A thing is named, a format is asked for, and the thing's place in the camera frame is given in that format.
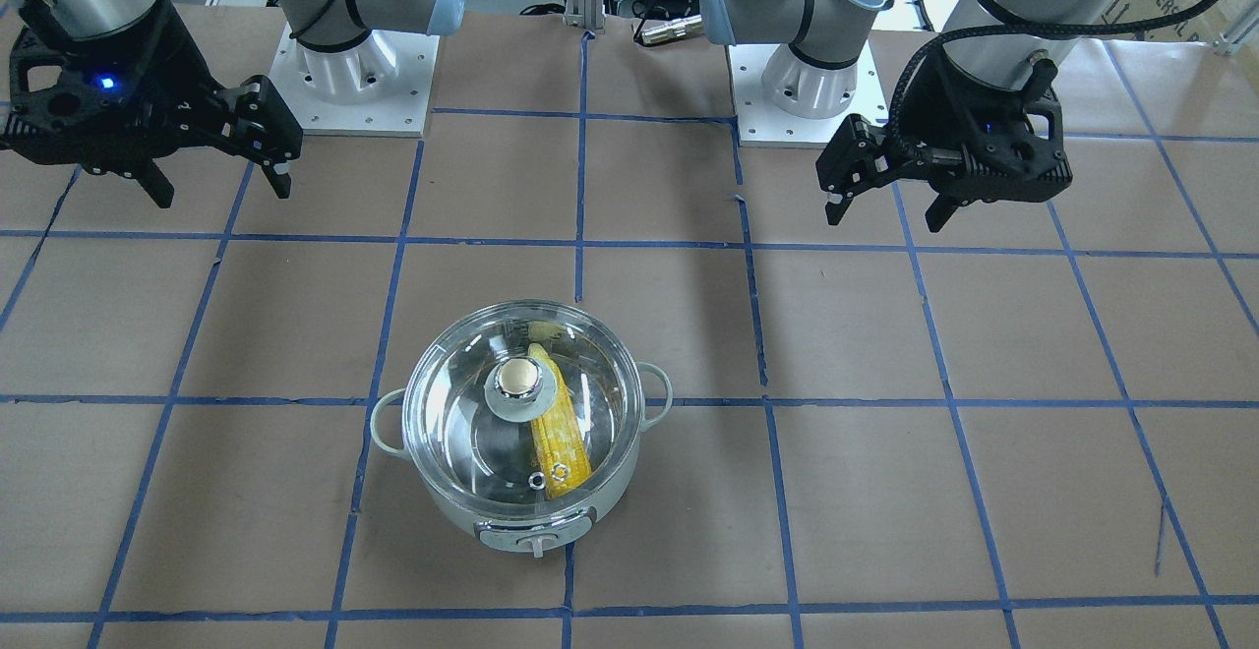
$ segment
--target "white pot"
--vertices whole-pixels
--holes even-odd
[[[530,344],[543,353],[530,355]],[[665,384],[665,407],[655,417],[646,415],[640,370]],[[567,415],[553,410],[563,396],[572,402]],[[399,398],[404,450],[376,431],[380,411]],[[672,402],[665,372],[636,363],[601,321],[559,302],[515,300],[442,333],[407,388],[380,398],[370,427],[378,447],[414,462],[437,507],[463,532],[491,548],[540,557],[583,536],[616,505],[638,460],[638,436]],[[534,420],[544,415],[573,421],[567,430],[574,444],[560,447],[588,461],[580,484],[577,473],[565,481],[568,465],[553,464],[551,479],[539,469],[545,455],[536,441],[553,439],[535,434]]]

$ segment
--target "corn cob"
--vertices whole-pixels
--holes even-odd
[[[529,354],[550,368],[558,384],[555,402],[545,413],[530,421],[534,451],[543,476],[546,478],[546,497],[554,499],[579,488],[590,478],[590,460],[585,456],[577,412],[559,367],[539,344],[530,344]]]

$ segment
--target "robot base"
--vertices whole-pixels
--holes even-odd
[[[427,134],[437,37],[376,30],[398,54],[398,74],[376,84],[383,89],[378,98],[334,103],[306,84],[298,67],[297,42],[288,39],[290,32],[285,25],[268,76],[306,135],[423,137]]]
[[[777,44],[739,44],[729,47],[730,84],[739,116],[739,144],[752,147],[826,147],[847,115],[864,115],[878,123],[888,122],[888,103],[883,97],[879,72],[870,45],[857,59],[857,88],[840,115],[810,120],[788,115],[765,95],[760,74]]]

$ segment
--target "blue tape line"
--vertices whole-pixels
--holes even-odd
[[[575,542],[564,547],[564,621],[560,625],[560,649],[573,649],[573,586],[577,576]]]
[[[1020,610],[1047,610],[1071,607],[1168,607],[1177,605],[1202,605],[1201,595],[1128,595],[1121,597],[1041,597],[1035,600],[1017,600],[1013,602]]]
[[[419,189],[419,171],[424,161],[424,142],[415,142],[415,159],[410,168],[410,183],[407,187],[407,202],[403,207],[402,226],[394,238],[393,270],[389,276],[389,290],[385,295],[384,314],[380,318],[380,338],[376,344],[376,360],[371,367],[371,384],[368,389],[368,399],[375,403],[380,397],[380,379],[384,376],[385,357],[389,352],[389,330],[393,324],[394,304],[398,300],[398,284],[402,280],[402,265],[407,255],[407,232],[410,229],[412,212],[415,208],[415,192]],[[350,575],[350,556],[354,551],[354,538],[359,528],[359,510],[363,504],[363,486],[368,475],[368,455],[371,450],[371,406],[366,406],[363,417],[363,440],[359,449],[359,461],[354,471],[354,491],[350,494],[350,514],[345,519],[345,537],[341,541],[341,560],[336,568],[336,585],[332,589],[332,616],[327,621],[327,633],[324,636],[325,649],[336,646],[336,633],[341,605],[345,600],[345,583]]]
[[[971,612],[1000,610],[1000,600],[925,600],[918,602],[811,602],[801,605],[806,615]]]
[[[125,241],[220,241],[222,233],[171,231],[84,231],[67,229],[49,233],[53,238],[118,238]]]
[[[118,542],[118,551],[113,558],[113,567],[110,570],[110,580],[104,585],[104,592],[101,596],[101,607],[98,610],[98,617],[92,624],[92,634],[88,636],[87,649],[96,649],[101,643],[101,631],[104,629],[106,617],[110,614],[110,607],[113,604],[113,595],[118,590],[118,578],[122,576],[122,567],[127,561],[127,552],[131,549],[131,539],[135,537],[136,526],[140,522],[140,512],[145,505],[145,497],[149,494],[149,484],[152,483],[154,468],[157,464],[157,452],[161,451],[162,440],[166,436],[166,427],[170,425],[171,411],[175,411],[175,396],[179,394],[180,384],[184,382],[184,372],[188,369],[188,362],[193,358],[193,347],[196,344],[196,334],[201,330],[201,320],[205,318],[205,309],[210,302],[210,292],[214,291],[214,284],[218,281],[219,270],[223,266],[223,258],[227,253],[228,243],[230,242],[229,234],[232,228],[235,226],[235,219],[240,214],[240,204],[244,203],[244,195],[249,188],[249,178],[253,174],[253,164],[249,163],[244,174],[240,176],[240,187],[237,189],[235,200],[232,203],[232,212],[228,214],[228,223],[223,228],[223,233],[219,238],[219,247],[215,251],[214,262],[210,263],[209,273],[205,276],[205,286],[201,289],[201,300],[196,304],[196,313],[193,315],[193,324],[189,326],[188,336],[184,339],[184,350],[179,355],[179,363],[175,367],[175,377],[170,382],[170,393],[167,394],[167,401],[162,408],[161,417],[157,420],[157,430],[154,431],[152,444],[149,446],[149,457],[145,460],[144,474],[140,475],[140,485],[136,489],[135,500],[131,504],[131,513],[127,515],[127,524],[122,531],[122,539]]]
[[[1010,605],[1016,610],[1083,609],[1083,607],[1166,607],[1212,605],[1259,606],[1259,595],[1118,595],[1098,597],[1016,597]],[[831,614],[913,614],[967,612],[1000,610],[1000,600],[925,600],[908,602],[805,602],[802,615]],[[506,620],[575,617],[652,617],[652,616],[739,616],[787,615],[786,604],[755,605],[621,605],[592,607],[569,612],[567,607],[417,607],[342,610],[340,621],[364,620]],[[0,612],[0,624],[82,624],[98,617],[98,612]],[[220,612],[185,610],[180,612],[112,611],[106,619],[113,623],[252,623],[252,621],[327,621],[331,610],[277,610],[269,612]]]
[[[1215,239],[1211,238],[1211,232],[1207,231],[1206,222],[1202,221],[1202,215],[1199,213],[1197,207],[1188,195],[1188,189],[1185,187],[1180,171],[1176,170],[1176,165],[1172,164],[1172,158],[1167,154],[1167,146],[1163,145],[1161,135],[1158,135],[1158,131],[1155,130],[1155,123],[1149,120],[1149,115],[1147,115],[1144,106],[1141,105],[1141,100],[1137,97],[1136,89],[1133,89],[1132,83],[1128,81],[1128,74],[1124,74],[1123,67],[1119,66],[1119,59],[1114,55],[1114,52],[1109,45],[1104,45],[1104,48],[1107,57],[1110,58],[1110,66],[1114,66],[1115,74],[1119,74],[1119,82],[1123,83],[1123,88],[1128,92],[1128,97],[1132,98],[1133,106],[1137,107],[1137,112],[1141,115],[1142,122],[1146,123],[1146,130],[1148,130],[1151,137],[1155,139],[1158,154],[1163,158],[1167,170],[1171,171],[1172,180],[1176,181],[1176,189],[1178,189],[1185,200],[1185,205],[1188,207],[1190,213],[1194,215],[1194,222],[1197,223],[1197,229],[1202,232],[1202,238],[1206,239],[1207,247],[1210,247],[1220,270],[1224,272],[1224,279],[1229,282],[1229,289],[1233,290],[1233,296],[1236,297],[1238,304],[1241,305],[1241,313],[1245,313],[1246,319],[1250,320],[1250,330],[1254,330],[1255,335],[1259,335],[1259,321],[1255,321],[1255,315],[1250,311],[1250,305],[1246,304],[1246,299],[1241,295],[1241,289],[1238,287],[1236,280],[1233,279],[1233,273],[1229,271],[1228,263],[1224,263],[1224,258],[1220,257],[1220,250],[1215,246]],[[1216,623],[1217,626],[1217,620],[1212,619],[1212,623]],[[1222,631],[1220,633],[1220,643],[1221,645],[1228,644],[1224,641]]]
[[[170,401],[166,396],[81,394],[81,393],[0,393],[4,403],[83,403],[151,406]],[[278,396],[176,396],[176,406],[365,406],[368,397],[354,398],[285,398]],[[648,406],[663,405],[663,398],[647,398]],[[675,398],[675,407],[737,408],[760,407],[764,398]],[[925,408],[948,407],[944,398],[774,398],[778,407],[820,408]],[[954,398],[959,408],[1191,408],[1191,410],[1259,410],[1259,401],[1188,401],[1173,398],[1105,399],[1105,398]],[[402,406],[394,402],[392,406]]]
[[[783,484],[783,459],[778,446],[778,420],[769,397],[764,398],[765,432],[769,436],[769,464],[774,473],[774,500],[778,504],[778,534],[783,546],[783,572],[787,583],[787,612],[791,614],[791,633],[796,649],[805,649],[805,625],[799,619],[799,594],[796,585],[796,553],[792,551],[791,519],[787,515],[787,488]]]
[[[730,123],[730,151],[734,160],[734,184],[743,185],[743,161],[739,159],[739,126]],[[752,218],[748,214],[748,203],[742,195],[737,195],[739,205],[739,227],[743,231],[743,261],[748,272],[748,296],[752,301],[752,335],[757,344],[757,373],[760,376],[760,386],[769,386],[769,365],[765,362],[765,336],[760,321],[760,291],[757,289],[757,262],[753,253]]]
[[[573,615],[578,617],[696,617],[711,615],[786,615],[788,611],[787,605],[783,604],[734,606],[675,605],[667,607],[657,605],[633,605],[578,610],[573,612]]]
[[[0,238],[31,238],[43,236],[35,229],[0,229]],[[218,241],[217,233],[180,233],[145,231],[52,231],[48,238],[118,238],[154,241]],[[392,236],[337,234],[337,233],[235,233],[232,241],[272,241],[272,242],[315,242],[315,243],[393,243]],[[475,236],[408,236],[408,243],[437,246],[535,246],[535,247],[575,247],[575,238],[481,238]],[[626,239],[584,239],[580,243],[590,248],[728,248],[738,250],[743,243],[729,241],[626,241]],[[977,256],[1063,256],[1058,248],[1000,248],[988,246],[917,246],[919,253],[953,253]],[[891,243],[759,243],[752,242],[754,251],[818,251],[818,252],[861,252],[861,253],[904,253],[904,246]],[[1078,255],[1105,258],[1194,258],[1194,260],[1259,260],[1259,253],[1209,252],[1209,251],[1115,251],[1083,250]]]
[[[1158,135],[1158,139],[1173,142],[1259,142],[1259,137],[1229,135]]]
[[[1093,301],[1093,295],[1089,292],[1088,284],[1084,281],[1084,272],[1080,270],[1079,260],[1075,252],[1071,250],[1070,239],[1066,237],[1066,229],[1063,228],[1063,219],[1058,218],[1058,209],[1054,204],[1046,203],[1045,207],[1049,209],[1049,217],[1053,219],[1054,228],[1058,231],[1058,237],[1063,242],[1063,250],[1066,251],[1066,258],[1071,265],[1071,272],[1075,275],[1075,282],[1079,286],[1080,296],[1084,297],[1084,307],[1089,311],[1089,319],[1093,320],[1093,328],[1097,330],[1098,340],[1102,343],[1102,350],[1105,353],[1107,363],[1110,365],[1110,373],[1114,376],[1114,383],[1119,388],[1121,396],[1123,396],[1124,402],[1128,402],[1128,420],[1132,422],[1132,427],[1137,434],[1137,441],[1141,445],[1141,451],[1146,456],[1146,465],[1149,468],[1149,473],[1155,479],[1155,486],[1158,488],[1158,497],[1161,498],[1165,509],[1167,510],[1167,519],[1172,524],[1172,529],[1176,532],[1176,541],[1180,543],[1181,552],[1185,554],[1185,562],[1188,565],[1190,573],[1194,577],[1194,583],[1197,586],[1199,595],[1204,599],[1206,606],[1207,617],[1210,617],[1211,628],[1215,630],[1215,636],[1220,643],[1220,649],[1228,649],[1229,643],[1224,638],[1224,629],[1220,625],[1220,617],[1215,612],[1215,607],[1211,606],[1207,597],[1206,583],[1202,581],[1202,573],[1199,571],[1197,561],[1194,558],[1194,552],[1190,549],[1188,538],[1185,536],[1185,529],[1180,523],[1180,515],[1176,513],[1176,507],[1172,504],[1171,497],[1167,493],[1167,485],[1163,484],[1163,475],[1158,471],[1158,464],[1155,461],[1155,454],[1149,447],[1149,440],[1146,437],[1146,430],[1141,426],[1141,418],[1137,417],[1137,407],[1131,405],[1132,397],[1128,394],[1128,384],[1123,379],[1123,372],[1119,370],[1119,360],[1114,355],[1114,349],[1110,348],[1110,339],[1105,334],[1105,328],[1102,326],[1102,318],[1098,316],[1097,305]]]
[[[170,402],[169,396],[89,396],[77,393],[0,393],[6,403],[87,403],[152,406]],[[368,398],[283,398],[278,396],[175,396],[176,406],[365,406]]]
[[[623,122],[682,122],[682,123],[711,123],[734,125],[733,117],[721,116],[635,116],[635,115],[587,115],[589,120],[612,120]]]
[[[1064,137],[1083,137],[1094,140],[1155,140],[1156,135],[1134,135],[1129,132],[1071,132],[1063,134]],[[1259,137],[1229,136],[1229,135],[1157,135],[1162,140],[1176,142],[1259,142]]]
[[[62,207],[65,204],[65,198],[71,195],[71,189],[74,183],[78,181],[79,168],[71,170],[71,179],[65,183],[65,189],[63,189],[62,195],[57,198],[57,203],[53,204],[53,213],[48,218],[48,226],[44,227],[44,232],[40,233],[39,242],[35,243],[35,250],[30,251],[30,256],[26,257],[26,265],[21,268],[21,275],[18,276],[18,282],[14,284],[13,290],[9,292],[9,300],[5,301],[4,310],[0,310],[0,333],[4,331],[6,324],[9,324],[9,318],[13,316],[14,307],[18,307],[18,297],[21,297],[21,291],[26,290],[26,281],[30,280],[30,273],[35,272],[35,262],[39,261],[39,253],[44,251],[44,243],[48,242],[48,236],[53,231],[53,224],[57,222],[58,215],[62,213]]]
[[[577,123],[577,248],[574,250],[575,267],[573,271],[573,301],[580,302],[585,282],[585,136],[587,136],[587,106],[589,100],[590,78],[590,39],[593,32],[582,34],[582,83],[580,83],[580,111]]]
[[[233,241],[281,241],[319,243],[395,243],[394,236],[324,236],[316,233],[233,233]]]
[[[572,111],[512,111],[510,108],[432,108],[436,115],[575,118]]]
[[[932,313],[930,299],[927,296],[927,281],[923,277],[923,267],[918,260],[918,248],[914,246],[913,231],[909,228],[905,200],[900,197],[899,184],[893,183],[891,189],[896,200],[896,213],[900,215],[900,229],[905,236],[905,247],[909,250],[909,265],[918,284],[918,295],[923,299],[923,316],[927,320],[927,333],[930,335],[932,350],[935,353],[935,367],[939,369],[940,384],[944,387],[944,399],[948,403],[949,418],[953,421],[953,432],[957,435],[958,449],[962,451],[962,462],[966,465],[966,476],[971,483],[971,494],[974,497],[974,508],[980,515],[980,528],[983,531],[983,543],[988,548],[988,560],[992,563],[992,577],[997,585],[997,597],[1001,600],[1001,614],[1006,621],[1006,633],[1010,635],[1011,648],[1020,649],[1019,629],[1015,626],[1013,609],[1010,605],[1010,592],[1006,587],[1006,575],[1001,567],[1001,556],[997,552],[997,538],[992,532],[988,508],[983,502],[983,489],[980,486],[980,475],[974,469],[974,460],[971,456],[971,444],[966,439],[966,426],[962,425],[962,415],[958,412],[957,402],[953,398],[953,386],[949,384],[948,365],[944,363],[944,349],[940,344],[939,330],[935,328],[935,316]]]
[[[583,47],[583,86],[585,86],[585,35],[582,35]],[[585,120],[606,120],[606,121],[622,121],[622,122],[706,122],[718,125],[733,125],[734,120],[730,116],[640,116],[640,115],[593,115],[587,110],[587,103],[583,101],[580,110],[573,111],[521,111],[511,108],[451,108],[451,107],[438,107],[433,108],[432,112],[436,115],[466,115],[466,116],[500,116],[500,117],[545,117],[545,118],[585,118]]]

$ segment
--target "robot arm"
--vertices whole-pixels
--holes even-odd
[[[1070,187],[1053,82],[1079,37],[1177,25],[1215,3],[1089,25],[1107,1],[962,0],[944,34],[905,67],[886,130],[850,115],[817,160],[818,187],[830,195],[827,221],[838,223],[862,192],[904,178],[938,193],[927,210],[932,232],[977,200],[1045,202]]]
[[[26,28],[10,53],[0,147],[133,179],[166,208],[174,188],[154,159],[210,145],[257,163],[288,195],[297,121],[266,76],[215,81],[170,0],[8,1]]]
[[[765,95],[806,118],[840,115],[856,63],[886,0],[700,0],[714,44],[782,44],[762,74]]]

